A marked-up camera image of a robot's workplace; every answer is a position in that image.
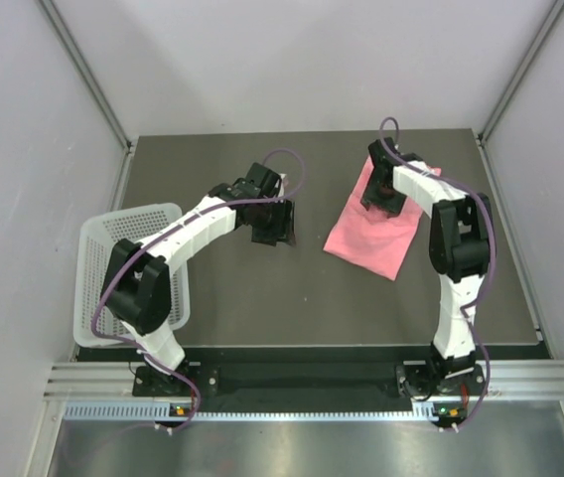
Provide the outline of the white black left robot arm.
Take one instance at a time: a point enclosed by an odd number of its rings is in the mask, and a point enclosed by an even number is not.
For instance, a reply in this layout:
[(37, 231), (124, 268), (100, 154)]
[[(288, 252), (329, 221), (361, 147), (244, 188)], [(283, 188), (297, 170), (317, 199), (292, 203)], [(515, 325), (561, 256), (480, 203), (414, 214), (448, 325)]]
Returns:
[(186, 355), (168, 318), (173, 308), (173, 275), (214, 240), (241, 227), (251, 240), (292, 244), (294, 203), (286, 176), (254, 163), (233, 183), (213, 187), (189, 212), (162, 230), (112, 248), (93, 318), (107, 309), (131, 334), (157, 385), (168, 394), (190, 383)]

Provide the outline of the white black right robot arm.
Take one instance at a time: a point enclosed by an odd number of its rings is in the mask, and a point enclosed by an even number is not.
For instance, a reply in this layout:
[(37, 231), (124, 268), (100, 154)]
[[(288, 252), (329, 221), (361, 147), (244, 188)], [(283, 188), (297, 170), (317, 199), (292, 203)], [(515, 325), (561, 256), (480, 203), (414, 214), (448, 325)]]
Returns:
[(399, 154), (390, 137), (367, 150), (371, 171), (362, 206), (397, 217), (411, 200), (430, 219), (428, 252), (441, 297), (427, 378), (435, 391), (450, 393), (476, 370), (476, 302), (495, 257), (489, 198), (448, 183), (413, 153)]

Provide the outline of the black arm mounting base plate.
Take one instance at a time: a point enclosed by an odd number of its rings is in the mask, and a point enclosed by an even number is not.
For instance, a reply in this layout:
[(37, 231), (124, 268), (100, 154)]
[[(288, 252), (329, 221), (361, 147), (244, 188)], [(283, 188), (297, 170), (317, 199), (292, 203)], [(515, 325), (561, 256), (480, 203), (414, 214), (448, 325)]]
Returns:
[(203, 407), (378, 408), (410, 398), (475, 398), (485, 373), (475, 353), (443, 361), (429, 346), (189, 347), (180, 376), (144, 364), (134, 373), (137, 398), (184, 398)]

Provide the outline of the pink t shirt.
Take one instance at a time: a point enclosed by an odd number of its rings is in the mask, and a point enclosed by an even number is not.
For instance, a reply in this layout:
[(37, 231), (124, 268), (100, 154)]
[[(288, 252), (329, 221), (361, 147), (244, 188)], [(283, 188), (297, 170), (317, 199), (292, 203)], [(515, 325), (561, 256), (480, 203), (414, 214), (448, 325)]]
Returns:
[(417, 233), (423, 210), (410, 198), (401, 213), (390, 216), (361, 204), (373, 166), (366, 160), (323, 251), (348, 263), (395, 280)]

